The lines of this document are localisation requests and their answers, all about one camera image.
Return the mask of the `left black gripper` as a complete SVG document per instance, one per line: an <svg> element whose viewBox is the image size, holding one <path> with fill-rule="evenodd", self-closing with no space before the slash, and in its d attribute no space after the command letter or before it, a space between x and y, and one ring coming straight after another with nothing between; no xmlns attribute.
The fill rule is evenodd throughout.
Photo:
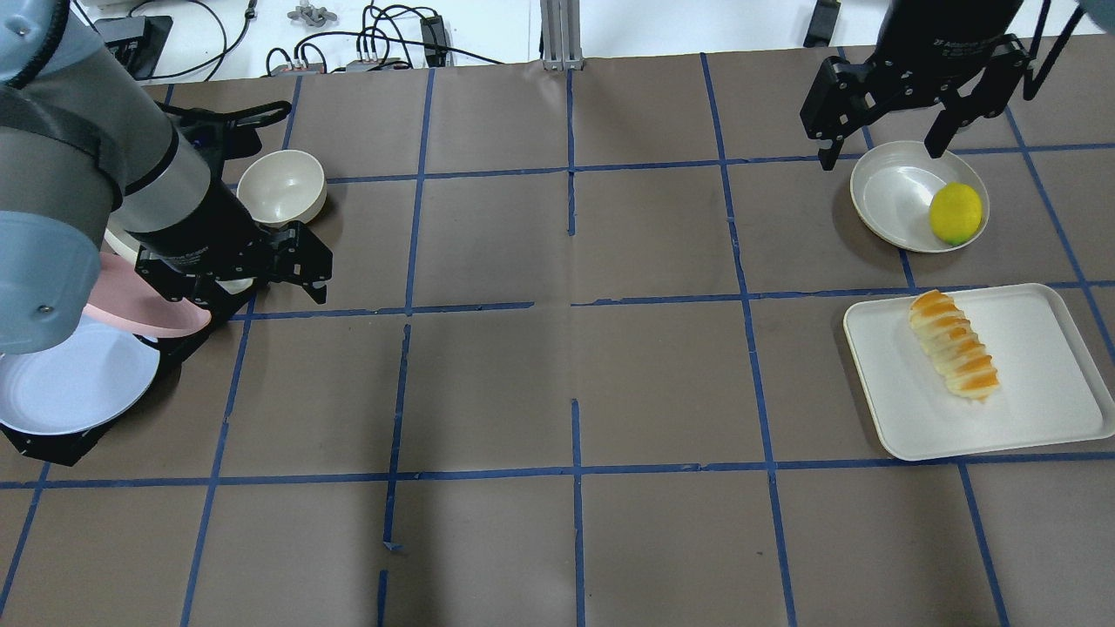
<svg viewBox="0 0 1115 627"><path fill-rule="evenodd" d="M253 221L226 226L167 226L139 232L134 269L169 301L187 301L211 311L234 307L223 283L295 284L316 303L328 298L332 251L300 221L279 229Z"/></svg>

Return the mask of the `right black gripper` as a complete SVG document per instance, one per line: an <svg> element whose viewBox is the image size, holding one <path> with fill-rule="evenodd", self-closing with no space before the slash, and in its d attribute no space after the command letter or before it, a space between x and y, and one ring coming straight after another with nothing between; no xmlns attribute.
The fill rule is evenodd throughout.
<svg viewBox="0 0 1115 627"><path fill-rule="evenodd" d="M880 46L867 60L841 56L821 60L801 105L799 120L817 139L821 168L831 172L844 139L889 112L940 105L925 135L925 151L940 158L958 132L979 118L995 118L1007 106L1034 57L1012 35L969 49L929 44L919 51Z"/></svg>

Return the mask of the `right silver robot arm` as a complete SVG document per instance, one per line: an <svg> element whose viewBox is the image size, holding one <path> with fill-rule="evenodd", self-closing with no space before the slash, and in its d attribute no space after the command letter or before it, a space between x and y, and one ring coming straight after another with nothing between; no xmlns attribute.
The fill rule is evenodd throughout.
<svg viewBox="0 0 1115 627"><path fill-rule="evenodd" d="M799 118L831 171L845 139L889 112L940 106L923 139L940 158L956 133L995 118L1009 103L1031 55L1008 33L1019 1L893 1L875 51L861 64L821 61Z"/></svg>

